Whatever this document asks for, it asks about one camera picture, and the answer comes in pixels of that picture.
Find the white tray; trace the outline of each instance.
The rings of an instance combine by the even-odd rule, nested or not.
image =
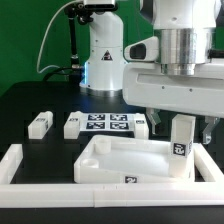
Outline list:
[[[169,176],[170,142],[96,135],[74,164],[76,183],[194,182]]]

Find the green wall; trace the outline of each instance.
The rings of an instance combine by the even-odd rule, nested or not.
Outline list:
[[[0,7],[0,95],[20,81],[39,81],[36,61],[45,29],[66,0],[1,0]],[[116,12],[124,21],[124,46],[152,36],[152,27],[139,15],[139,0],[119,2]],[[224,48],[223,29],[218,30],[217,47]],[[77,26],[77,44],[84,63],[89,56],[88,26]],[[45,46],[41,67],[70,65],[67,17],[61,13],[54,22]],[[64,80],[55,77],[52,80]]]

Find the silver cylinder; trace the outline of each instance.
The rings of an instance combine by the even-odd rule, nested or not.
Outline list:
[[[194,75],[196,64],[208,63],[212,48],[213,29],[155,30],[159,39],[159,57],[162,73],[167,75]]]

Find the table surface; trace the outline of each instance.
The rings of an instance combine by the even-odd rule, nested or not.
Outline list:
[[[28,139],[28,125],[44,111],[54,114],[53,126],[42,140]],[[22,82],[0,98],[0,159],[9,145],[23,144],[24,159],[11,184],[74,183],[73,164],[95,133],[81,133],[77,140],[64,140],[63,127],[71,112],[144,113],[128,106],[122,97],[101,98],[79,92],[65,82]],[[159,134],[150,138],[170,140],[175,113],[161,111]],[[195,141],[202,140],[205,124],[197,117]],[[223,121],[207,146],[210,155],[224,168]],[[116,135],[133,137],[133,133]],[[223,223],[224,206],[143,207],[143,208],[48,208],[0,209],[0,223]]]

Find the small white block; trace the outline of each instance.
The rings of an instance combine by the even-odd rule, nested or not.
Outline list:
[[[80,133],[80,119],[83,113],[71,113],[64,125],[64,139],[77,139]]]
[[[189,178],[194,163],[193,139],[195,117],[177,115],[172,120],[169,174],[177,178]]]
[[[0,184],[10,184],[22,159],[22,145],[11,145],[0,162]]]
[[[137,139],[149,137],[149,128],[144,114],[134,114],[134,136]]]
[[[41,112],[28,126],[29,139],[42,139],[53,124],[53,113]]]

